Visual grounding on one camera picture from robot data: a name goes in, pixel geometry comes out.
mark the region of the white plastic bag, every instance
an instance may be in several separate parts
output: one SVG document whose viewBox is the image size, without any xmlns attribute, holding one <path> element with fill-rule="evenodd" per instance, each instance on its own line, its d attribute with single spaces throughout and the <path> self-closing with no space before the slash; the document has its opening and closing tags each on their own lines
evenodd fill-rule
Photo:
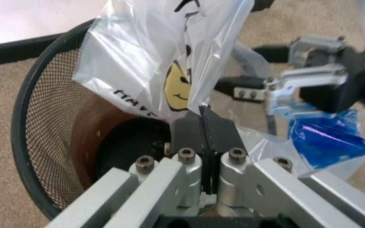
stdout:
<svg viewBox="0 0 365 228">
<path fill-rule="evenodd" d="M 125 112 L 172 121 L 198 113 L 254 0 L 109 0 L 73 79 Z"/>
</svg>

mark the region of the blue plastic bag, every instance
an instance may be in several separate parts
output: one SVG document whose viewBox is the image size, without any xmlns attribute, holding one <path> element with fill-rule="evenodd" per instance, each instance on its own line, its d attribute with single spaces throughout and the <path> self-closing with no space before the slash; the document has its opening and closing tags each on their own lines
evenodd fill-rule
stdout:
<svg viewBox="0 0 365 228">
<path fill-rule="evenodd" d="M 288 126 L 288 138 L 314 169 L 365 155 L 365 139 L 359 132 L 359 112 L 354 109 L 331 119 L 293 119 Z"/>
</svg>

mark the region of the plastic bag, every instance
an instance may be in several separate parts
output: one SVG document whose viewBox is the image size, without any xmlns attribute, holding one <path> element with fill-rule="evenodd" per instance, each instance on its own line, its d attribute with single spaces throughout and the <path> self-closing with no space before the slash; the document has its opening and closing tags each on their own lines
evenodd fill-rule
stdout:
<svg viewBox="0 0 365 228">
<path fill-rule="evenodd" d="M 291 140 L 238 125 L 236 127 L 252 162 L 265 158 L 286 157 L 292 162 L 292 174 L 295 176 L 313 170 L 298 154 Z"/>
<path fill-rule="evenodd" d="M 365 155 L 358 123 L 357 110 L 346 110 L 332 119 L 296 119 L 289 123 L 288 137 L 308 165 L 322 169 Z"/>
<path fill-rule="evenodd" d="M 172 121 L 199 113 L 254 0 L 109 0 L 73 79 L 125 112 Z"/>
</svg>

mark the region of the beige carpet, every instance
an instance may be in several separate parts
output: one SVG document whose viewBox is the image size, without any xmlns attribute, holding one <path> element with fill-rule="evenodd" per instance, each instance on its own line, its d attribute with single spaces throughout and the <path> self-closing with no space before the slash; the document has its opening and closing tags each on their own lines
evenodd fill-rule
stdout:
<svg viewBox="0 0 365 228">
<path fill-rule="evenodd" d="M 240 40 L 247 45 L 286 43 L 306 35 L 346 36 L 359 49 L 365 44 L 360 15 L 353 0 L 276 0 L 267 11 L 255 13 Z M 41 227 L 48 221 L 26 193 L 11 155 L 10 117 L 22 80 L 34 60 L 0 65 L 0 227 Z M 365 137 L 365 110 L 362 110 Z M 365 192 L 365 165 L 350 179 Z"/>
</svg>

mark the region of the bolt head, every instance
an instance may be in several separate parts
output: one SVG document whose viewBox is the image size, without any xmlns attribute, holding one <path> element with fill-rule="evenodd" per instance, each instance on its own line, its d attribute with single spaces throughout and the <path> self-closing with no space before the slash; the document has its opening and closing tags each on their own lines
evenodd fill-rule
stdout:
<svg viewBox="0 0 365 228">
<path fill-rule="evenodd" d="M 240 90 L 239 93 L 238 93 L 238 96 L 240 98 L 243 98 L 245 96 L 245 92 L 243 90 Z"/>
<path fill-rule="evenodd" d="M 178 160 L 186 165 L 192 164 L 195 161 L 195 151 L 191 148 L 185 147 L 178 151 Z"/>
<path fill-rule="evenodd" d="M 232 148 L 229 150 L 229 160 L 234 164 L 243 164 L 246 161 L 247 153 L 241 148 Z"/>
<path fill-rule="evenodd" d="M 149 174 L 154 169 L 154 158 L 150 155 L 142 155 L 134 163 L 140 174 Z"/>
<path fill-rule="evenodd" d="M 292 162 L 290 159 L 286 157 L 275 157 L 273 159 L 278 165 L 287 170 L 288 172 L 292 171 Z"/>
<path fill-rule="evenodd" d="M 256 92 L 256 91 L 251 91 L 251 92 L 250 92 L 250 98 L 251 98 L 251 99 L 256 98 L 256 96 L 257 96 L 257 92 Z"/>
</svg>

